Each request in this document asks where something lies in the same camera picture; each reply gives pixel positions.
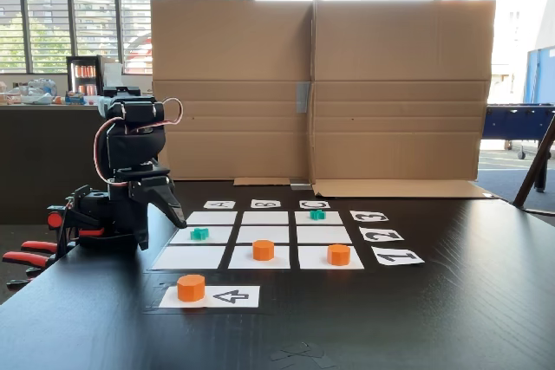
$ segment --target green block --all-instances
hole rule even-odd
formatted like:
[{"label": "green block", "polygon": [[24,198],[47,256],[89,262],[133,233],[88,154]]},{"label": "green block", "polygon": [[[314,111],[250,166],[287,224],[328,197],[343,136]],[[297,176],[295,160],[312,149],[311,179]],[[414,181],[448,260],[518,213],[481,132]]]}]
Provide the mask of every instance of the green block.
[{"label": "green block", "polygon": [[324,220],[326,218],[326,213],[322,210],[311,210],[310,218],[313,220]]},{"label": "green block", "polygon": [[191,240],[206,240],[208,238],[208,229],[194,229],[191,231]]}]

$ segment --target cable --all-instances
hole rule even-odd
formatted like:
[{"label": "cable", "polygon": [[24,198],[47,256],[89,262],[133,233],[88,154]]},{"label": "cable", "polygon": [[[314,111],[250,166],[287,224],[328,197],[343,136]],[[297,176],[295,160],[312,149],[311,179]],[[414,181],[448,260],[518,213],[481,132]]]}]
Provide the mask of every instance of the cable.
[{"label": "cable", "polygon": [[[179,99],[176,99],[175,97],[168,97],[167,99],[164,99],[162,101],[162,104],[164,105],[169,101],[177,101],[180,104],[180,114],[177,116],[177,119],[175,119],[175,120],[163,120],[163,121],[159,121],[157,123],[152,123],[150,125],[136,127],[131,132],[127,132],[127,128],[126,128],[126,134],[136,133],[141,129],[147,129],[149,127],[159,127],[159,126],[164,126],[164,125],[177,125],[178,123],[180,123],[181,119],[183,119],[183,104],[181,103],[181,101]],[[101,173],[100,167],[98,166],[98,139],[100,138],[100,136],[104,132],[104,130],[106,128],[110,127],[111,125],[113,125],[117,120],[124,120],[125,121],[125,119],[123,117],[113,117],[112,119],[109,119],[106,122],[104,122],[104,124],[102,124],[102,126],[96,132],[95,143],[94,143],[94,147],[93,147],[93,159],[95,161],[96,173],[98,174],[100,179],[102,179],[102,181],[104,181],[108,185],[126,186],[127,182],[112,182],[109,179],[105,179],[104,176]]]},{"label": "cable", "polygon": [[122,117],[113,117],[112,119],[106,120],[102,126],[98,129],[95,135],[95,143],[93,145],[93,160],[95,161],[95,170],[100,179],[102,179],[106,184],[113,185],[113,186],[125,186],[127,182],[112,182],[108,179],[105,179],[101,173],[101,168],[98,166],[98,138],[101,137],[101,134],[104,132],[104,129],[113,125],[117,120],[124,120]]},{"label": "cable", "polygon": [[179,124],[181,122],[181,119],[183,119],[183,103],[181,103],[181,101],[179,99],[176,99],[175,97],[168,97],[167,99],[164,99],[162,101],[162,104],[166,104],[169,101],[177,101],[180,104],[180,114],[177,116],[177,119],[175,119],[175,120],[163,120],[163,121],[159,121],[157,123],[152,123],[150,125],[136,127],[130,133],[136,133],[137,131],[139,131],[141,129],[147,129],[149,127],[158,127],[158,126],[164,126],[164,125],[177,125],[177,124]]}]

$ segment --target cardboard backdrop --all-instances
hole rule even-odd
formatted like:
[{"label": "cardboard backdrop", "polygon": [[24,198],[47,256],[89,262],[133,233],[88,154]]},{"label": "cardboard backdrop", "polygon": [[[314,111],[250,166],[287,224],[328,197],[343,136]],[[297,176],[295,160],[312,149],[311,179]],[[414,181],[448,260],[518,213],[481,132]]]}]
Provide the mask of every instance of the cardboard backdrop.
[{"label": "cardboard backdrop", "polygon": [[327,196],[387,180],[393,197],[477,197],[457,181],[477,175],[494,11],[154,0],[154,92],[185,105],[163,162],[175,179],[310,177]]}]

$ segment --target table surface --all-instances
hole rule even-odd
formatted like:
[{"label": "table surface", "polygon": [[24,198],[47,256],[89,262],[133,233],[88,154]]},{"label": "table surface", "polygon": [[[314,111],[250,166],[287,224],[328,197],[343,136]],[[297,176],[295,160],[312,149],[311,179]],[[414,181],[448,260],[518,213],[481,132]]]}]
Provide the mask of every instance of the table surface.
[{"label": "table surface", "polygon": [[[186,216],[207,200],[314,199],[289,186],[178,183]],[[152,209],[150,248],[78,247],[0,307],[2,368],[266,369],[294,342],[341,369],[555,368],[555,229],[498,199],[328,199],[365,270],[205,270],[207,284],[260,285],[255,309],[157,309],[183,273],[149,271],[175,232]],[[380,265],[349,210],[380,211],[424,264]],[[231,235],[238,235],[238,215]],[[232,244],[224,254],[231,257]],[[294,365],[288,370],[321,368]]]}]

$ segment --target refrigerator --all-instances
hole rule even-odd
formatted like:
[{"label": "refrigerator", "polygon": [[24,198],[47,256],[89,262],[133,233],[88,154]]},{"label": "refrigerator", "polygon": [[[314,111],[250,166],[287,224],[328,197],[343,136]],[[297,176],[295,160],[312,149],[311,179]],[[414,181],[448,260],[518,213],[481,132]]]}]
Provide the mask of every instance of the refrigerator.
[{"label": "refrigerator", "polygon": [[102,93],[104,66],[117,62],[102,55],[68,56],[68,86],[70,91],[84,95],[104,95]]}]

